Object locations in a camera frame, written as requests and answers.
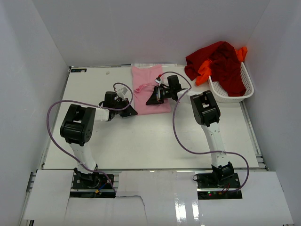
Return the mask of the pink t shirt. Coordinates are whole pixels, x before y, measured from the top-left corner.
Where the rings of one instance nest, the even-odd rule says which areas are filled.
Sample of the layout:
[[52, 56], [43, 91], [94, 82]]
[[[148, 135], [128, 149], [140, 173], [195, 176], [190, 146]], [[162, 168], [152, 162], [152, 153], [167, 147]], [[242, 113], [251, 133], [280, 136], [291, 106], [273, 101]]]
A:
[[155, 79], [163, 73], [161, 65], [149, 68], [138, 68], [132, 66], [134, 109], [138, 115], [169, 113], [171, 106], [168, 100], [159, 105], [146, 105], [151, 97], [154, 87], [157, 85]]

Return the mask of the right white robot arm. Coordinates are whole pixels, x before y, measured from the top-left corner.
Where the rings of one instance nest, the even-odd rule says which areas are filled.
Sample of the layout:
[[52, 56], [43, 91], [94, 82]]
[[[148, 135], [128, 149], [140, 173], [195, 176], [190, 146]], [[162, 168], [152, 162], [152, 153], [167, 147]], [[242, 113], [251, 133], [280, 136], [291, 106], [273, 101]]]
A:
[[234, 169], [225, 152], [219, 126], [221, 112], [212, 92], [184, 89], [177, 75], [168, 76], [167, 81], [165, 85], [160, 76], [156, 78], [157, 85], [146, 105], [160, 105], [169, 98], [176, 104], [184, 102], [191, 105], [195, 121], [201, 126], [208, 142], [213, 184], [219, 188], [225, 187], [234, 175]]

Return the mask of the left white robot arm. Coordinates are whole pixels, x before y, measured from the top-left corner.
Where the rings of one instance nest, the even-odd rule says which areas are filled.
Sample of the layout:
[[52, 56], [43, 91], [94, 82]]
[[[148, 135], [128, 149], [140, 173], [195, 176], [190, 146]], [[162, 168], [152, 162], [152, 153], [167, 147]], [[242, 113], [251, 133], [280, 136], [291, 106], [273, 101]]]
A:
[[121, 93], [108, 91], [98, 108], [71, 104], [60, 128], [60, 135], [70, 145], [74, 156], [79, 160], [75, 174], [88, 187], [99, 184], [98, 166], [93, 159], [87, 142], [92, 137], [95, 121], [111, 121], [115, 115], [136, 116], [138, 112], [130, 105], [128, 98]]

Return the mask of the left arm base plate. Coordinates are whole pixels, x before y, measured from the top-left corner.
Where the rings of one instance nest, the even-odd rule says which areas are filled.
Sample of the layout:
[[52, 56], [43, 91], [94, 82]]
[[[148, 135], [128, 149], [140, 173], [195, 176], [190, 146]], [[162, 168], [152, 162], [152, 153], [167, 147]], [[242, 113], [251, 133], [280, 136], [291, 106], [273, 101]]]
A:
[[71, 198], [115, 198], [115, 192], [112, 185], [115, 183], [115, 175], [92, 173], [83, 174], [74, 172], [70, 197]]

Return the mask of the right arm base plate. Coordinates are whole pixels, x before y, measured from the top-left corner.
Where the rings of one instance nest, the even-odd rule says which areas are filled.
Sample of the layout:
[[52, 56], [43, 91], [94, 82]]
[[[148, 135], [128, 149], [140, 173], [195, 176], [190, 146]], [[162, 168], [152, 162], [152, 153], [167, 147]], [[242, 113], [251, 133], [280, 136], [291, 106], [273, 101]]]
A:
[[213, 173], [198, 173], [192, 178], [197, 183], [197, 193], [199, 200], [231, 200], [242, 199], [240, 181], [237, 173], [227, 178], [225, 181], [218, 182]]

